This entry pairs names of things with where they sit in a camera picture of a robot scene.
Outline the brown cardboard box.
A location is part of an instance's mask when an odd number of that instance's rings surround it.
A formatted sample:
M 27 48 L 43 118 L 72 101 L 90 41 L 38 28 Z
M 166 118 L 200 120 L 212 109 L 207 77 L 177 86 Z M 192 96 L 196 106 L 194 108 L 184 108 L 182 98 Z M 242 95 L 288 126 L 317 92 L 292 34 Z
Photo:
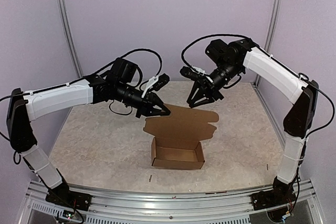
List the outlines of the brown cardboard box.
M 152 135 L 152 166 L 198 170 L 205 163 L 201 141 L 213 137 L 219 115 L 213 111 L 166 105 L 171 114 L 145 119 L 143 131 Z

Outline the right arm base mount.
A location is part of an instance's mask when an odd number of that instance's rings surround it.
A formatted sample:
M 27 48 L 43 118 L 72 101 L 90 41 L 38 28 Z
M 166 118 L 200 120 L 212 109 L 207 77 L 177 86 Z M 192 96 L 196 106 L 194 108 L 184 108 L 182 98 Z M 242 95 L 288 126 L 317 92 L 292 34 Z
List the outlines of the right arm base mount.
M 261 210 L 294 202 L 296 194 L 292 190 L 288 194 L 283 195 L 280 190 L 271 189 L 254 193 L 250 197 L 254 210 Z

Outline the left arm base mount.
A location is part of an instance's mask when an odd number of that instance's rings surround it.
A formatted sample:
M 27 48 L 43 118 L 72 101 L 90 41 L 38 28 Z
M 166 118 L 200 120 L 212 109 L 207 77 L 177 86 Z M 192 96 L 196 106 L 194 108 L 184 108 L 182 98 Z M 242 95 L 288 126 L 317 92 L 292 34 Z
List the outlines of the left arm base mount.
M 58 197 L 53 192 L 48 192 L 45 200 L 55 205 L 60 205 L 76 210 L 88 211 L 92 196 L 76 191 L 68 191 L 64 197 Z

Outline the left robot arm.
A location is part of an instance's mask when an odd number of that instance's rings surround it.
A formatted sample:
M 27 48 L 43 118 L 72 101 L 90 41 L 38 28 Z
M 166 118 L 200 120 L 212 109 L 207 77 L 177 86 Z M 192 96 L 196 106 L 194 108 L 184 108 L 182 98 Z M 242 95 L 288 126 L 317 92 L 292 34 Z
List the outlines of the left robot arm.
M 153 76 L 144 90 L 139 90 L 130 85 L 138 68 L 135 63 L 117 58 L 111 69 L 103 74 L 94 73 L 81 80 L 42 90 L 23 92 L 17 88 L 9 96 L 6 123 L 11 147 L 22 155 L 47 188 L 53 190 L 52 195 L 60 204 L 69 205 L 74 195 L 38 146 L 31 122 L 63 109 L 108 101 L 118 101 L 136 109 L 136 118 L 170 115 L 170 110 L 156 94 L 169 82 L 169 76 Z

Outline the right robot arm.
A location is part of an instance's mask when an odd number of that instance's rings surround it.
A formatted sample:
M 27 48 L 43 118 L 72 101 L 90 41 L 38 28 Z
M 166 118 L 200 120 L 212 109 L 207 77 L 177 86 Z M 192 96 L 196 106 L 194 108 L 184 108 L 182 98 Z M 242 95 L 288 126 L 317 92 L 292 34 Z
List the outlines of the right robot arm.
M 250 70 L 277 88 L 292 104 L 285 116 L 283 130 L 285 150 L 278 174 L 269 192 L 273 205 L 281 204 L 289 196 L 289 189 L 298 175 L 305 156 L 308 134 L 316 110 L 318 84 L 291 69 L 264 51 L 251 38 L 236 35 L 236 41 L 225 43 L 219 35 L 211 35 L 212 41 L 205 54 L 216 68 L 210 74 L 189 63 L 180 70 L 182 76 L 194 82 L 187 98 L 190 108 L 214 103 L 223 99 L 221 89 L 232 87 L 229 82 Z

